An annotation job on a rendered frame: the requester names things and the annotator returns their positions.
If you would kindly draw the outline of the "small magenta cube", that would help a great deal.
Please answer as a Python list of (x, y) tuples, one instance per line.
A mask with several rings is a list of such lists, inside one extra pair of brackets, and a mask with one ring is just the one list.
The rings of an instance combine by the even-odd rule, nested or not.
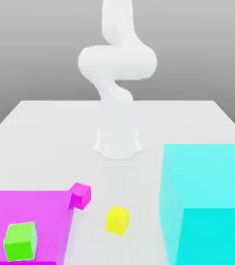
[(79, 210), (84, 210), (91, 200), (91, 187), (81, 183), (75, 183), (70, 189), (71, 197), (69, 208), (77, 208)]

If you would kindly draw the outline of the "small yellow cube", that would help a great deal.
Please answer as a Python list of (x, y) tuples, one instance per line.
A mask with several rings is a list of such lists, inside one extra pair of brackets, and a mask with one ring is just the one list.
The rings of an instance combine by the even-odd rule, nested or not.
[(106, 230), (124, 235), (130, 222), (130, 210), (113, 206), (106, 217)]

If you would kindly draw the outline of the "small green cube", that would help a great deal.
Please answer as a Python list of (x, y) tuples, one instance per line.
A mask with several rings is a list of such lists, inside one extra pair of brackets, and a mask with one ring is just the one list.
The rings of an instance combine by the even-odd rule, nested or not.
[(3, 243), (7, 261), (34, 259), (36, 245), (37, 233), (34, 222), (8, 225)]

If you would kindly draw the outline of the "large cyan box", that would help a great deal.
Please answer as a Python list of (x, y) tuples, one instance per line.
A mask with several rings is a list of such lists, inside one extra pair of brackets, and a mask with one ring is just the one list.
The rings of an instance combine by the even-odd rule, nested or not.
[(165, 144), (159, 216), (169, 265), (235, 265), (235, 144)]

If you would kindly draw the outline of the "large magenta box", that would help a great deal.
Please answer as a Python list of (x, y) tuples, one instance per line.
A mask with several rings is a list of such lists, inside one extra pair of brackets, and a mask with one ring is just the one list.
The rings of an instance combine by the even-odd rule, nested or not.
[[(64, 265), (73, 209), (69, 191), (0, 191), (0, 265)], [(4, 238), (9, 224), (34, 222), (32, 260), (7, 261)]]

